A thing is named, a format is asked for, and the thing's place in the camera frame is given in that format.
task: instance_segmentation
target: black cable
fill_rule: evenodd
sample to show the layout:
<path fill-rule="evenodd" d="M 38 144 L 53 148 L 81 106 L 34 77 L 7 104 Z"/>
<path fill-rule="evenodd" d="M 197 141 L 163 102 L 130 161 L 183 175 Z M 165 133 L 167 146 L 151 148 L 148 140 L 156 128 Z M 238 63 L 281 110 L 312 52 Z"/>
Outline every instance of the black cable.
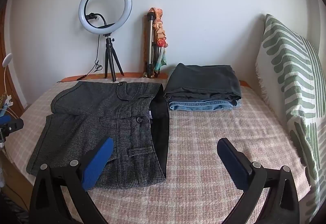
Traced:
<path fill-rule="evenodd" d="M 24 199 L 22 199 L 22 197 L 19 195 L 19 194 L 17 194 L 8 184 L 6 184 L 6 186 L 11 190 L 11 191 L 13 191 L 17 196 L 19 196 L 19 198 L 22 200 L 22 202 L 24 203 L 24 206 L 26 207 L 26 210 L 28 211 L 28 207 L 26 206 L 26 204 L 25 204 L 25 201 L 24 201 Z"/>
<path fill-rule="evenodd" d="M 100 13 L 94 13 L 94 15 L 98 15 L 98 16 L 100 16 L 100 17 L 102 18 L 103 22 L 104 22 L 104 25 L 106 25 L 106 21 L 105 21 L 103 15 L 101 15 Z M 77 79 L 77 81 L 80 81 L 81 79 L 87 77 L 88 74 L 90 74 L 90 72 L 91 72 L 94 68 L 95 68 L 94 73 L 103 69 L 103 66 L 102 66 L 101 64 L 99 64 L 99 63 L 98 63 L 99 60 L 97 60 L 97 58 L 98 58 L 98 46 L 99 46 L 99 43 L 100 43 L 100 35 L 98 35 L 98 40 L 97 40 L 97 53 L 96 53 L 96 59 L 95 59 L 95 61 L 94 61 L 94 66 L 92 67 L 92 69 L 91 69 L 91 70 L 90 70 L 86 75 L 79 77 L 79 78 Z"/>

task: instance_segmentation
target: folded clothes stack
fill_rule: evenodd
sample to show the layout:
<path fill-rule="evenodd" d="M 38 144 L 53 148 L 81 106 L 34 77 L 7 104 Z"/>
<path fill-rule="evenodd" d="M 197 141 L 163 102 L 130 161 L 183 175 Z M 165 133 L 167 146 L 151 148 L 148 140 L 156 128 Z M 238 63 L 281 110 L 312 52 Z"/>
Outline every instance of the folded clothes stack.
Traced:
<path fill-rule="evenodd" d="M 171 110 L 215 111 L 240 105 L 241 88 L 231 66 L 179 63 L 165 88 Z"/>

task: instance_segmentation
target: black tripod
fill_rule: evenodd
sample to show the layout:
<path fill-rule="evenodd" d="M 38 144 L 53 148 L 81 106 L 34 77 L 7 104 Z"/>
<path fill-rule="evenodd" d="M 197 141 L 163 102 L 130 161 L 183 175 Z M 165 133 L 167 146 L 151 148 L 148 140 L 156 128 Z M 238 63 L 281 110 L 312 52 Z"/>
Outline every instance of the black tripod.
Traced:
<path fill-rule="evenodd" d="M 119 63 L 117 54 L 115 53 L 115 49 L 113 48 L 112 42 L 115 41 L 114 38 L 110 38 L 111 34 L 105 34 L 104 36 L 106 37 L 106 44 L 105 44 L 105 66 L 104 66 L 104 78 L 108 77 L 108 64 L 110 63 L 110 71 L 111 71 L 111 76 L 112 76 L 112 81 L 116 81 L 115 77 L 115 66 L 113 64 L 113 57 L 115 58 L 115 62 L 117 63 L 117 66 L 119 68 L 119 71 L 122 76 L 124 76 L 124 73 L 122 71 L 121 65 Z"/>

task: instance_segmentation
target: tripod leg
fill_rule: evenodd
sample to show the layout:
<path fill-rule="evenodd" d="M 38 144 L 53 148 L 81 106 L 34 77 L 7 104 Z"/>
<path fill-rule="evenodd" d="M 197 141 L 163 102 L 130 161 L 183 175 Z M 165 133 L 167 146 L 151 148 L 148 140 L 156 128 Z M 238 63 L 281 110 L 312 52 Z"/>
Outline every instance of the tripod leg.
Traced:
<path fill-rule="evenodd" d="M 104 65 L 104 78 L 105 79 L 108 77 L 108 63 L 109 63 L 108 49 L 105 49 L 105 65 Z"/>
<path fill-rule="evenodd" d="M 113 57 L 115 58 L 115 62 L 117 63 L 117 66 L 119 68 L 119 71 L 120 71 L 121 75 L 124 76 L 124 73 L 122 71 L 120 62 L 119 62 L 118 57 L 117 57 L 117 53 L 115 52 L 115 49 L 113 47 L 112 47 L 112 54 L 113 54 Z"/>
<path fill-rule="evenodd" d="M 115 82 L 115 66 L 113 65 L 113 59 L 112 59 L 112 49 L 108 49 L 108 57 L 109 57 L 109 63 L 110 63 L 110 70 L 111 70 L 111 76 L 112 76 L 112 81 Z"/>

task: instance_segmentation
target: ring light tripod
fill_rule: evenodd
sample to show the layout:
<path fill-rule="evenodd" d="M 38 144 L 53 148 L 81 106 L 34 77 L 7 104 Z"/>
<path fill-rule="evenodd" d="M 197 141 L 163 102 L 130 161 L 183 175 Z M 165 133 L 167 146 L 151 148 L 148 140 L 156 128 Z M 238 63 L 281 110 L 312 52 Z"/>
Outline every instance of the ring light tripod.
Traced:
<path fill-rule="evenodd" d="M 119 63 L 117 54 L 113 48 L 112 42 L 114 42 L 114 38 L 110 38 L 111 33 L 115 30 L 119 29 L 129 18 L 129 15 L 131 13 L 132 8 L 132 0 L 124 0 L 124 10 L 119 18 L 119 20 L 116 23 L 106 24 L 105 19 L 102 15 L 99 13 L 90 13 L 89 15 L 86 15 L 86 5 L 89 0 L 81 0 L 79 4 L 79 20 L 81 24 L 84 26 L 84 28 L 94 34 L 102 34 L 106 37 L 106 50 L 105 50 L 105 67 L 104 67 L 104 77 L 107 78 L 108 76 L 108 64 L 110 64 L 110 70 L 112 75 L 112 81 L 116 81 L 115 76 L 115 67 L 113 64 L 113 58 L 115 59 L 115 62 L 117 63 L 117 66 L 119 68 L 120 73 L 124 76 L 121 65 Z M 89 23 L 89 20 L 91 19 L 97 19 L 97 16 L 100 16 L 104 21 L 104 26 L 95 27 L 92 24 Z"/>

